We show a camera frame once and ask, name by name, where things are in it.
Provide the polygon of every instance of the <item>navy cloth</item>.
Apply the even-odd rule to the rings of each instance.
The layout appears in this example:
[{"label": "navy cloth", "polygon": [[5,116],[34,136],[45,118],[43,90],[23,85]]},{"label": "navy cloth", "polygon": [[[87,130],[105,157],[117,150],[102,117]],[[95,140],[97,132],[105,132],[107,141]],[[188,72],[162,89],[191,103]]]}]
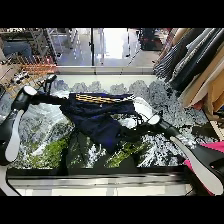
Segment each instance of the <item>navy cloth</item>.
[{"label": "navy cloth", "polygon": [[[131,94],[109,95],[104,93],[79,93],[111,99],[124,99]],[[133,101],[119,103],[90,103],[76,99],[76,93],[70,93],[68,103],[60,107],[62,113],[74,122],[76,127],[88,135],[96,144],[102,144],[108,153],[112,154],[118,143],[124,138],[122,126],[110,115],[136,115]]]}]

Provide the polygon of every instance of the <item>tiled floor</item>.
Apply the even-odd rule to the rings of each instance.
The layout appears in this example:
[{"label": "tiled floor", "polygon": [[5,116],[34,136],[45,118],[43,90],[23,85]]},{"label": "tiled floor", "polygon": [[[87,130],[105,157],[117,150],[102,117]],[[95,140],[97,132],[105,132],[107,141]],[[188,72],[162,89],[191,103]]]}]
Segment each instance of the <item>tiled floor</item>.
[{"label": "tiled floor", "polygon": [[[140,49],[136,30],[129,29],[130,57],[127,28],[104,28],[104,37],[99,28],[94,29],[95,66],[127,66],[132,57]],[[60,40],[63,53],[58,65],[63,66],[91,66],[90,28],[77,28],[77,35],[73,43],[74,49],[69,49],[66,36]],[[56,50],[61,51],[57,38],[54,38]],[[131,66],[153,66],[159,52],[140,50],[133,59]]]},{"label": "tiled floor", "polygon": [[189,184],[88,189],[17,189],[22,196],[184,196]]}]

